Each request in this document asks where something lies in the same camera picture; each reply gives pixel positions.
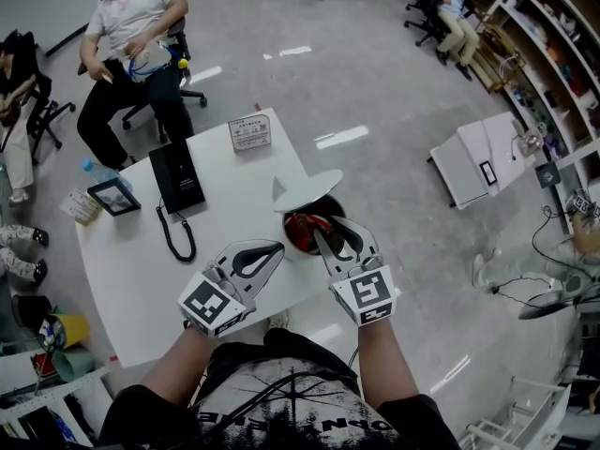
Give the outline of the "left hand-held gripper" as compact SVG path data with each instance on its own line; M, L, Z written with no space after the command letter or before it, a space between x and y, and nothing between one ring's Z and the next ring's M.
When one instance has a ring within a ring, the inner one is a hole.
M213 338L245 320L256 310L254 297L283 260L278 241L234 242L197 272L177 300L186 320Z

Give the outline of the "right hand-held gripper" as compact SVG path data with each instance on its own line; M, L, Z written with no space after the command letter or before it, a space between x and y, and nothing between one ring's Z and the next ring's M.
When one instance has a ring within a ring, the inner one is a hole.
M333 216L336 233L313 231L330 275L328 288L358 326L389 318L396 310L399 288L390 266L383 263L371 231L346 217ZM340 251L348 247L342 259Z

